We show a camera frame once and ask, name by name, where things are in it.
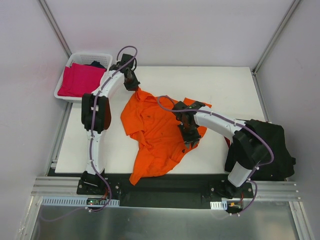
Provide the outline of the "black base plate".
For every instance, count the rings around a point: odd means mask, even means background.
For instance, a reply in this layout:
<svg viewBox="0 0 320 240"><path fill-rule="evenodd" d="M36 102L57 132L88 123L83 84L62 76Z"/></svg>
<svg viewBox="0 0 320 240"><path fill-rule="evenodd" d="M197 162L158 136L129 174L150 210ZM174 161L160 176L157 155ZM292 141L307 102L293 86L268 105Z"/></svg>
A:
<svg viewBox="0 0 320 240"><path fill-rule="evenodd" d="M223 198L226 174L167 174L141 178L136 185L130 174L110 173L102 181L97 175L83 174L78 182L78 195L102 196L118 200L122 207L209 209L211 202Z"/></svg>

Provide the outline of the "red t shirt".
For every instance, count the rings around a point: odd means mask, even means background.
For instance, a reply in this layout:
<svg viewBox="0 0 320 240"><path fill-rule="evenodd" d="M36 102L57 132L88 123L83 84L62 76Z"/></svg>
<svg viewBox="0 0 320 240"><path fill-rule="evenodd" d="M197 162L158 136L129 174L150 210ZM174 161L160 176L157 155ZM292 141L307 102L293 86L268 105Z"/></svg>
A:
<svg viewBox="0 0 320 240"><path fill-rule="evenodd" d="M231 141L228 139L228 138L224 138L225 139L225 142L226 142L226 144L227 144L227 147L228 148L230 148L230 146L231 146Z"/></svg>

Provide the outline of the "right aluminium frame post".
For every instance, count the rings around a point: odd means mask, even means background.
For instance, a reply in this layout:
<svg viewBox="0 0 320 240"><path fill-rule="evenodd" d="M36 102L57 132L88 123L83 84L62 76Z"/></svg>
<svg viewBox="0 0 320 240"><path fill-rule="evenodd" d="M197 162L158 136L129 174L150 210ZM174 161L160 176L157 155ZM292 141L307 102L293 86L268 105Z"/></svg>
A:
<svg viewBox="0 0 320 240"><path fill-rule="evenodd" d="M274 33L272 34L270 40L268 41L266 47L264 48L260 58L258 59L256 65L252 68L252 75L256 76L260 68L262 67L263 63L267 59L268 55L271 53L273 47L276 45L277 41L281 37L281 34L285 30L286 26L289 24L291 18L293 17L294 13L298 9L299 5L302 3L302 0L293 0L288 9L286 10L284 16L282 17L280 23L278 24L277 28L275 29Z"/></svg>

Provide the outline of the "orange t shirt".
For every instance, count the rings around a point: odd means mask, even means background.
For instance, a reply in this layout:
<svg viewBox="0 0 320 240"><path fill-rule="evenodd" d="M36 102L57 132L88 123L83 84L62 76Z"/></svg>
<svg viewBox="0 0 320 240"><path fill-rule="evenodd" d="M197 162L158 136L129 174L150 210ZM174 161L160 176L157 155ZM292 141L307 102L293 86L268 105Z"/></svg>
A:
<svg viewBox="0 0 320 240"><path fill-rule="evenodd" d="M183 141L179 121L168 111L176 103L138 89L124 107L120 116L124 131L139 147L129 178L132 185L141 178L167 174L191 151Z"/></svg>

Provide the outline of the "left aluminium frame post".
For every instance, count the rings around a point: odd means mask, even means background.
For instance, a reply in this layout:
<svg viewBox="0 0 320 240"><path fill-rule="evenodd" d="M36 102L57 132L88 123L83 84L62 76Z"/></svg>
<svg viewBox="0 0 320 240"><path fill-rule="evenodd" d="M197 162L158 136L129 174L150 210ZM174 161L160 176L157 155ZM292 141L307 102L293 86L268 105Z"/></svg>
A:
<svg viewBox="0 0 320 240"><path fill-rule="evenodd" d="M60 43L65 55L69 58L72 55L72 51L63 35L63 32L61 31L61 28L59 27L53 12L50 9L49 4L46 0L37 0L44 16L46 17L51 29L53 30L58 42Z"/></svg>

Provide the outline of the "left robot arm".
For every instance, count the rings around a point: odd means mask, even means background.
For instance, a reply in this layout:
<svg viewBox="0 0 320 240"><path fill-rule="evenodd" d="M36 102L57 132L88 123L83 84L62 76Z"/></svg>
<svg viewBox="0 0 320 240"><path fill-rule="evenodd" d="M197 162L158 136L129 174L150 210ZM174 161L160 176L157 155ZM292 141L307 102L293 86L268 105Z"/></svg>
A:
<svg viewBox="0 0 320 240"><path fill-rule="evenodd" d="M110 98L121 85L130 92L138 89L140 82L135 75L136 67L136 57L124 53L121 60L112 65L101 79L100 86L82 96L81 123L86 130L88 154L86 168L78 182L78 195L103 195L110 192L102 179L106 166L103 145L112 121Z"/></svg>

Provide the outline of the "dark navy t shirt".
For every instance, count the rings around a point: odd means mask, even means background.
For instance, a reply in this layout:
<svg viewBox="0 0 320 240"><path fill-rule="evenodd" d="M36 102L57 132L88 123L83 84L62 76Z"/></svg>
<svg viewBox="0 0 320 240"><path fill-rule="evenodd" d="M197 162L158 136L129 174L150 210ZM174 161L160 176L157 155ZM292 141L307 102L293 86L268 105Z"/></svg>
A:
<svg viewBox="0 0 320 240"><path fill-rule="evenodd" d="M89 66L91 67L95 67L95 68L99 68L99 69L103 69L103 70L107 70L106 67L104 67L100 62L94 60Z"/></svg>

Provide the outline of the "aluminium frame post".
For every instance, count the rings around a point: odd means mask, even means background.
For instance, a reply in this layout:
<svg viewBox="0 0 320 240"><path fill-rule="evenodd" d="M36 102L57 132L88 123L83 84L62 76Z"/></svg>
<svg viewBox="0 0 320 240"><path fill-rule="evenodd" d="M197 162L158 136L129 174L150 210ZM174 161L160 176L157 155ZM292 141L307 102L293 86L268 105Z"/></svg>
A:
<svg viewBox="0 0 320 240"><path fill-rule="evenodd" d="M69 58L72 55L72 51L63 35L63 32L61 31L61 28L59 27L53 12L50 9L49 4L46 0L37 0L44 16L46 17L51 29L53 30L58 42L60 43L65 55Z"/></svg>
<svg viewBox="0 0 320 240"><path fill-rule="evenodd" d="M268 55L271 53L273 47L276 45L277 41L281 37L281 34L285 30L286 26L289 24L291 18L293 17L294 13L298 9L299 5L302 3L302 0L293 0L288 9L286 10L284 16L282 17L280 23L278 24L277 28L275 29L274 33L272 34L270 40L268 41L266 47L264 48L260 58L258 59L256 65L252 68L252 75L256 76L260 68L262 67L263 63L267 59Z"/></svg>

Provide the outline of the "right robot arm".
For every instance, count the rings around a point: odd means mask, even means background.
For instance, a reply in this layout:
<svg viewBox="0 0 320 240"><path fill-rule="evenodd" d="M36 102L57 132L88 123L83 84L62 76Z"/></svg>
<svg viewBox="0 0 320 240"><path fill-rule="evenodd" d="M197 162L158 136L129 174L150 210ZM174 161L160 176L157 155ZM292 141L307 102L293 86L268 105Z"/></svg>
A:
<svg viewBox="0 0 320 240"><path fill-rule="evenodd" d="M249 128L248 121L236 120L211 110L202 102L195 101L186 105L177 102L172 110L186 147L193 148L201 139L199 127L206 127L228 140L233 149L235 164L215 192L227 199L235 198L243 191L243 184L259 167L273 162L275 155L266 140Z"/></svg>

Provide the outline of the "black t shirt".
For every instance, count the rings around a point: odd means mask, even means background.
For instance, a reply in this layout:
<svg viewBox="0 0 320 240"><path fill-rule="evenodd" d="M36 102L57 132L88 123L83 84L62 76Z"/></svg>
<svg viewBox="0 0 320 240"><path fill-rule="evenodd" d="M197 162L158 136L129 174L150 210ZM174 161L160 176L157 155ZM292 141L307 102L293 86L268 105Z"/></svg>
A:
<svg viewBox="0 0 320 240"><path fill-rule="evenodd" d="M224 170L230 173L239 163L250 171L259 167L252 180L283 181L291 177L296 159L287 150L283 127L253 119L244 126L232 137Z"/></svg>

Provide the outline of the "white plastic basket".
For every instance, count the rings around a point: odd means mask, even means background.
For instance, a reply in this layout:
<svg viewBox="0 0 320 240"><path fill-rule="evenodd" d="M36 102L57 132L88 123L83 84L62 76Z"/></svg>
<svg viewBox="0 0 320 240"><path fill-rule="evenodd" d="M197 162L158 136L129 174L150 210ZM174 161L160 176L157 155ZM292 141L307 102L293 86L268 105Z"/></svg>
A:
<svg viewBox="0 0 320 240"><path fill-rule="evenodd" d="M113 57L100 52L73 53L58 80L54 97L70 103L80 103L85 93L100 86L101 78L111 67Z"/></svg>

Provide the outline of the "pink t shirt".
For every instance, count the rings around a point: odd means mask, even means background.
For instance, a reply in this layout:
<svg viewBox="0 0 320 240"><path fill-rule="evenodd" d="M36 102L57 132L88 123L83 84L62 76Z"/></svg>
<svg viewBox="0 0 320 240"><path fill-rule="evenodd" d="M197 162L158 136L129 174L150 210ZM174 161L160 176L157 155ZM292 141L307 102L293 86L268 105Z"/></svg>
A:
<svg viewBox="0 0 320 240"><path fill-rule="evenodd" d="M81 98L84 94L90 94L100 86L105 72L104 69L87 64L73 63L70 67L66 66L57 95Z"/></svg>

